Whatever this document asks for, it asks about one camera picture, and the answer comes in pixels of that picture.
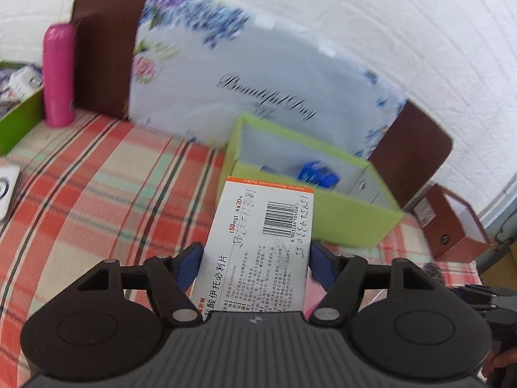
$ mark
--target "pink item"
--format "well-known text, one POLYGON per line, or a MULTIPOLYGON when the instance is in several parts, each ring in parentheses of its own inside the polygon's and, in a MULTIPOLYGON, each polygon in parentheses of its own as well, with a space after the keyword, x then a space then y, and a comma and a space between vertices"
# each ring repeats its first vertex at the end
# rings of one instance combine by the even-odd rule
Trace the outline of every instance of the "pink item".
POLYGON ((48 126, 67 126, 76 118, 73 111, 73 58, 76 31, 73 25, 51 25, 43 39, 43 97, 48 126))

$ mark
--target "green tray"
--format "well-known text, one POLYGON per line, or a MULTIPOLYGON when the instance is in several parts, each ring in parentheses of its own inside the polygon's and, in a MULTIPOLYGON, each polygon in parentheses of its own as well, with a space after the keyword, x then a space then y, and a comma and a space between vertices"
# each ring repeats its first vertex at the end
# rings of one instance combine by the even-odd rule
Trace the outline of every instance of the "green tray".
MULTIPOLYGON (((25 63, 0 62, 0 68, 21 68, 25 63)), ((44 118, 43 91, 39 90, 0 119, 0 155, 9 153, 44 118)))
POLYGON ((219 178, 218 197, 228 176, 311 187, 312 237, 340 245, 373 248, 403 216, 368 161, 246 114, 241 114, 234 126, 219 178), (293 177, 304 162, 316 160, 325 162, 341 176, 341 188, 323 189, 293 177))

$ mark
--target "plaid bedsheet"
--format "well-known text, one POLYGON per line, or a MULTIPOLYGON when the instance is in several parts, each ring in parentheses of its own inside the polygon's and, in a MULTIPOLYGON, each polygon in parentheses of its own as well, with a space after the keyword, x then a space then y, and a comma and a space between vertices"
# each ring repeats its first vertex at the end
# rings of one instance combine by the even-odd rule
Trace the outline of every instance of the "plaid bedsheet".
MULTIPOLYGON (((94 113, 70 127, 38 125, 2 163, 22 167, 16 208, 0 226, 0 387, 30 376, 19 336, 28 316, 104 258, 141 264, 205 243, 224 153, 94 113)), ((373 250, 372 263, 430 260, 411 216, 373 250)), ((440 264, 448 284, 478 282, 472 265, 440 264)), ((310 282, 306 304, 321 296, 310 282)), ((147 305, 145 293, 130 298, 147 305)))

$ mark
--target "small label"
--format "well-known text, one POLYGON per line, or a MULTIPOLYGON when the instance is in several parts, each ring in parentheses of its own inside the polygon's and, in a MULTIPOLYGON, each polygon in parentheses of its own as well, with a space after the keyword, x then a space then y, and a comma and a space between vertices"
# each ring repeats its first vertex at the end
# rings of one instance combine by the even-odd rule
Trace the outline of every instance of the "small label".
POLYGON ((413 210, 413 213, 420 222, 420 226, 423 228, 425 228, 431 222, 431 220, 436 217, 431 205, 429 204, 429 201, 427 201, 427 198, 424 198, 422 201, 420 201, 420 203, 417 204, 413 210))

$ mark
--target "brown box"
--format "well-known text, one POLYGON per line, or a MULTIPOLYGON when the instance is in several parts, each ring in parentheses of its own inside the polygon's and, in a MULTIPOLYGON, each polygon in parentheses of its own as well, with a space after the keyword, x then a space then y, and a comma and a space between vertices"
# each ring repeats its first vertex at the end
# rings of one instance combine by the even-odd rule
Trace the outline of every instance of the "brown box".
POLYGON ((413 209, 434 259, 471 263, 492 242, 464 199, 436 184, 413 209))

